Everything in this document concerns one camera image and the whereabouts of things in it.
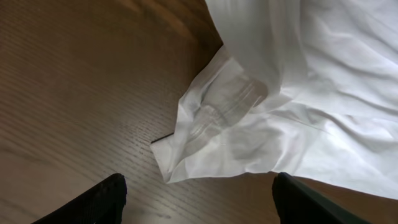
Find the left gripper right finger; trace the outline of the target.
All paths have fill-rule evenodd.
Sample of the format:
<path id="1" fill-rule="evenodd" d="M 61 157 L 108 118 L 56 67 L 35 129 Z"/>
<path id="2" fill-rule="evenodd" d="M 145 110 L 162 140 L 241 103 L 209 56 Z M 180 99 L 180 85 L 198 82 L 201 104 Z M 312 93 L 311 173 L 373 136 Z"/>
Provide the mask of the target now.
<path id="1" fill-rule="evenodd" d="M 274 178 L 272 196 L 281 224 L 367 224 L 285 172 Z"/>

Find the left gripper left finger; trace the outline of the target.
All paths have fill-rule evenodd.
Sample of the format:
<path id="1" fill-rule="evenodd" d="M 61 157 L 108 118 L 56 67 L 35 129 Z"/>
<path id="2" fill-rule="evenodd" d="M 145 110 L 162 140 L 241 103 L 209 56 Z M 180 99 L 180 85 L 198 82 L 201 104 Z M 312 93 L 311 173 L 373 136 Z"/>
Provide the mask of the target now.
<path id="1" fill-rule="evenodd" d="M 125 177 L 115 173 L 33 224 L 121 224 L 126 195 Z"/>

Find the white t-shirt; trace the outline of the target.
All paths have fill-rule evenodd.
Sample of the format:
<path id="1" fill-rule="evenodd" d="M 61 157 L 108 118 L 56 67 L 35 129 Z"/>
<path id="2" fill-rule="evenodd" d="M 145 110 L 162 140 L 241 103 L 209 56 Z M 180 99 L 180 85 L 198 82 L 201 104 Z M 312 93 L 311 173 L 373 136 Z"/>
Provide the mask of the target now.
<path id="1" fill-rule="evenodd" d="M 207 6 L 223 46 L 151 145 L 165 182 L 273 171 L 397 198 L 397 2 Z"/>

